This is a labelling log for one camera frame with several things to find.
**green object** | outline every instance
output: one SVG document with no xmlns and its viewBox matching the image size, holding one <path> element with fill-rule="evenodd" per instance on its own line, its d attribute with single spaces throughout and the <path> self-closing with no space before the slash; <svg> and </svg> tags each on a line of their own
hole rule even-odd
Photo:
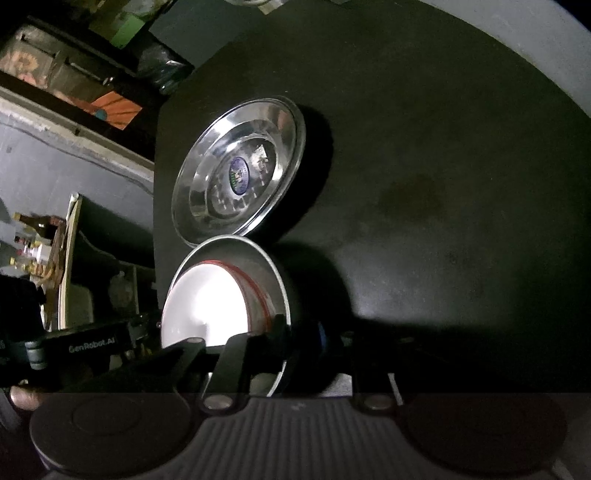
<svg viewBox="0 0 591 480">
<path fill-rule="evenodd" d="M 135 15 L 127 14 L 123 25 L 119 27 L 117 33 L 111 38 L 111 44 L 117 48 L 125 47 L 144 25 L 145 22 L 143 20 Z"/>
</svg>

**circular pad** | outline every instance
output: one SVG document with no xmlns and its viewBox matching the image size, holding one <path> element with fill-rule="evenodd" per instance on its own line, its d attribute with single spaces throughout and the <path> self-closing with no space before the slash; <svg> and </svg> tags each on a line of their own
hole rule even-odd
<svg viewBox="0 0 591 480">
<path fill-rule="evenodd" d="M 182 448 L 190 422 L 174 393 L 57 393 L 34 413 L 30 430 L 49 467 L 103 478 L 162 464 Z"/>
</svg>

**white wall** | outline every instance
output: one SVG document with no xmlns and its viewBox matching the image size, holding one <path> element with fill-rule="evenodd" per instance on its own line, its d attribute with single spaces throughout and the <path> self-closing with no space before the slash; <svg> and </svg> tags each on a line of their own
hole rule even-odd
<svg viewBox="0 0 591 480">
<path fill-rule="evenodd" d="M 537 67 L 591 116 L 591 32 L 553 0 L 421 0 Z"/>
</svg>

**bottle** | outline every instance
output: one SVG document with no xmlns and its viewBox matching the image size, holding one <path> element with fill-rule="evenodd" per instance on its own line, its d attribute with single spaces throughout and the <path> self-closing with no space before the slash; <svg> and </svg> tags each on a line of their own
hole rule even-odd
<svg viewBox="0 0 591 480">
<path fill-rule="evenodd" d="M 18 257 L 11 257 L 10 259 L 10 264 L 17 270 L 22 270 L 23 272 L 27 271 L 31 263 L 32 261 L 30 258 L 25 258 L 20 255 Z"/>
<path fill-rule="evenodd" d="M 51 254 L 51 247 L 39 242 L 32 245 L 25 245 L 22 249 L 22 256 L 35 260 L 38 264 L 47 265 Z"/>
<path fill-rule="evenodd" d="M 31 262 L 25 270 L 34 277 L 44 277 L 47 273 L 47 266 L 38 264 L 37 262 Z"/>
<path fill-rule="evenodd" d="M 17 222 L 24 223 L 33 228 L 43 238 L 53 240 L 56 234 L 57 227 L 63 221 L 59 217 L 44 215 L 44 216 L 28 216 L 22 213 L 15 213 L 13 217 Z"/>
</svg>

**ribbed gray panel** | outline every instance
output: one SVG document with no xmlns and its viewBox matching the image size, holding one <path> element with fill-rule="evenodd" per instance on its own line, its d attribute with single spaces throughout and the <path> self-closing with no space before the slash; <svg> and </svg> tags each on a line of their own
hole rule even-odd
<svg viewBox="0 0 591 480">
<path fill-rule="evenodd" d="M 67 480 L 51 474 L 48 480 Z M 253 398 L 206 420 L 175 459 L 135 480 L 461 480 L 424 458 L 396 424 L 347 399 Z M 522 480 L 550 480 L 545 472 Z"/>
</svg>

